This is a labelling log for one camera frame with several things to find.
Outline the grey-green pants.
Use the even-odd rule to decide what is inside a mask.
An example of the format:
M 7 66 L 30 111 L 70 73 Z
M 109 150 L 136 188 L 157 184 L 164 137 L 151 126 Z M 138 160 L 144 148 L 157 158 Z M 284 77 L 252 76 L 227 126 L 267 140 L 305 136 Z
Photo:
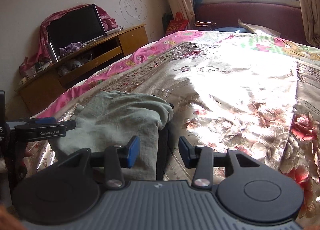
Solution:
M 50 140 L 57 160 L 90 148 L 104 151 L 113 145 L 126 145 L 133 136 L 140 138 L 139 156 L 132 169 L 124 169 L 126 180 L 156 180 L 158 124 L 174 116 L 165 100 L 142 93 L 100 91 L 88 103 L 75 108 L 76 122 L 66 136 Z

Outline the wooden TV cabinet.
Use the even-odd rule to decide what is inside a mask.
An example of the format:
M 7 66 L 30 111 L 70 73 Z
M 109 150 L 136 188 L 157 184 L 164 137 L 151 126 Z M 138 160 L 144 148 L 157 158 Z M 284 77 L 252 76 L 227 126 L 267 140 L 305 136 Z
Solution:
M 17 90 L 28 111 L 35 115 L 62 93 L 94 72 L 148 44 L 145 24 L 101 37 L 65 56 L 28 79 Z

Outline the floral satin bedspread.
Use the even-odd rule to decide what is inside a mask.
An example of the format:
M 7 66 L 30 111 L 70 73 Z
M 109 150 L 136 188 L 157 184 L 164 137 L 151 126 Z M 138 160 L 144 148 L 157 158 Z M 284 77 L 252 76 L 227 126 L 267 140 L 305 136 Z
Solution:
M 40 117 L 69 120 L 100 91 L 142 93 L 174 107 L 163 180 L 190 181 L 178 138 L 216 152 L 240 150 L 304 191 L 302 226 L 319 224 L 319 50 L 285 39 L 180 31 L 78 82 Z M 29 144 L 29 175 L 57 161 L 48 141 Z

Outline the steel thermos bottle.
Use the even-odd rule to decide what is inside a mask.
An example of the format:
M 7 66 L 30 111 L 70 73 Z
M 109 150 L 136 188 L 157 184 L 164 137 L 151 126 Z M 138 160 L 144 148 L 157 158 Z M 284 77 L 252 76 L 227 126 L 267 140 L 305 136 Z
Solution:
M 53 44 L 51 42 L 47 43 L 47 51 L 48 51 L 48 54 L 49 54 L 49 57 L 50 57 L 52 63 L 53 64 L 57 63 L 58 62 L 58 58 L 57 58 L 57 55 L 55 53 Z

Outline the black flat television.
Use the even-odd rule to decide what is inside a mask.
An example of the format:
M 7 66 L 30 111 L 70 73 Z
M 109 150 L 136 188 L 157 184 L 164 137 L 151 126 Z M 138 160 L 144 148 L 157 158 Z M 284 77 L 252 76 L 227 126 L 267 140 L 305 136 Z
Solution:
M 72 10 L 59 19 L 51 21 L 46 27 L 49 41 L 55 53 L 71 43 L 86 43 L 106 34 L 97 7 L 94 4 Z

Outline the red gift bag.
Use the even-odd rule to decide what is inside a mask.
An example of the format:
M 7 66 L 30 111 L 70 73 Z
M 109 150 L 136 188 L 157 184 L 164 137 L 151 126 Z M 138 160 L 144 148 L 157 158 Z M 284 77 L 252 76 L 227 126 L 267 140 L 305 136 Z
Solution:
M 177 12 L 175 19 L 169 22 L 169 25 L 165 31 L 165 36 L 171 35 L 178 31 L 183 31 L 189 24 L 188 19 L 185 19 L 181 12 Z

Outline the beige pillow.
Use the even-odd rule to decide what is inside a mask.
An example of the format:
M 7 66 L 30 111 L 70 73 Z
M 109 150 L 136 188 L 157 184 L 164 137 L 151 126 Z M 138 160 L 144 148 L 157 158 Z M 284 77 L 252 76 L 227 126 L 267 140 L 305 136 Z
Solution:
M 274 37 L 281 36 L 281 34 L 279 32 L 277 32 L 276 30 L 267 28 L 265 26 L 244 23 L 241 21 L 241 19 L 238 19 L 238 25 L 240 27 L 245 28 L 246 30 L 250 31 L 252 34 L 268 35 L 268 36 L 274 36 Z

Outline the dark red headboard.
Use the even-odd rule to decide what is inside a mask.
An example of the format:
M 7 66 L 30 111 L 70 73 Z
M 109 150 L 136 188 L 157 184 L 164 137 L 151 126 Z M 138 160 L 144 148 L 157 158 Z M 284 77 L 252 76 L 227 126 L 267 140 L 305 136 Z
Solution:
M 202 4 L 195 10 L 195 19 L 213 22 L 216 28 L 236 27 L 241 20 L 277 31 L 281 38 L 309 45 L 301 9 L 291 6 L 247 2 Z

